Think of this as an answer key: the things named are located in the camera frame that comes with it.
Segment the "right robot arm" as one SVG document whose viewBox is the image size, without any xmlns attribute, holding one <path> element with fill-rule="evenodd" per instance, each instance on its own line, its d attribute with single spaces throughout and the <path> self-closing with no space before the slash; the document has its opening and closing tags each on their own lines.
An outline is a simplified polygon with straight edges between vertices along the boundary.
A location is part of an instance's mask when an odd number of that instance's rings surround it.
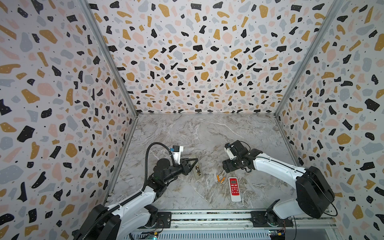
<svg viewBox="0 0 384 240">
<path fill-rule="evenodd" d="M 264 216 L 258 216 L 256 222 L 277 227 L 289 217 L 306 214 L 319 219 L 326 209 L 333 204 L 335 194 L 322 172 L 316 167 L 297 167 L 251 149 L 242 141 L 225 144 L 229 159 L 223 161 L 226 173 L 238 169 L 250 173 L 253 170 L 276 177 L 296 190 L 296 196 L 281 201 L 275 200 L 266 210 Z"/>
</svg>

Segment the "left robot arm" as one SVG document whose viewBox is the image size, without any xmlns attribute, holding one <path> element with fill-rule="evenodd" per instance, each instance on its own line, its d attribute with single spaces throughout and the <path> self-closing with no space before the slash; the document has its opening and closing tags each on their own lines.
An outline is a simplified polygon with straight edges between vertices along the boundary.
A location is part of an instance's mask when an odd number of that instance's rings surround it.
<svg viewBox="0 0 384 240">
<path fill-rule="evenodd" d="M 148 177 L 144 190 L 108 207 L 95 206 L 76 232 L 75 240 L 118 240 L 140 227 L 155 225 L 158 209 L 152 205 L 179 175 L 188 175 L 198 159 L 181 159 L 172 166 L 168 159 L 160 159 Z"/>
</svg>

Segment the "orange AAA batteries pair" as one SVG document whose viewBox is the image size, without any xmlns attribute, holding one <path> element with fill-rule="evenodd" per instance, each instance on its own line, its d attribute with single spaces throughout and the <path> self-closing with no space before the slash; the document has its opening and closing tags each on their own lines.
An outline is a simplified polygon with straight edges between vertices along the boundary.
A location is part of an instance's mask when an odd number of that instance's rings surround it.
<svg viewBox="0 0 384 240">
<path fill-rule="evenodd" d="M 217 175 L 218 183 L 222 184 L 225 181 L 225 179 L 226 177 L 220 177 L 219 175 Z"/>
</svg>

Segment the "red and white remote control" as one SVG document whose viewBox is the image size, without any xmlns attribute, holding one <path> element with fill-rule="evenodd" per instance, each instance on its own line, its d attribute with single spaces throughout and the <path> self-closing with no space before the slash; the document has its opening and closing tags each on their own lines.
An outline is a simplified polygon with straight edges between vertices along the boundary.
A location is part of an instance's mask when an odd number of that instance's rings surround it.
<svg viewBox="0 0 384 240">
<path fill-rule="evenodd" d="M 242 200 L 240 194 L 240 186 L 238 178 L 230 177 L 229 178 L 229 188 L 230 188 L 230 196 L 232 202 L 240 202 Z"/>
</svg>

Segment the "aluminium mounting rail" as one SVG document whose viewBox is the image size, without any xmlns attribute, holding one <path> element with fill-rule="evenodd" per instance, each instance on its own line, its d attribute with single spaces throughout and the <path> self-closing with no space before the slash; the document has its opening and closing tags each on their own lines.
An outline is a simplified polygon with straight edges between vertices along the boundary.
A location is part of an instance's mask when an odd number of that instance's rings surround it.
<svg viewBox="0 0 384 240">
<path fill-rule="evenodd" d="M 306 215 L 277 226 L 258 210 L 157 210 L 144 208 L 130 217 L 113 213 L 87 240 L 341 240 L 335 221 Z"/>
</svg>

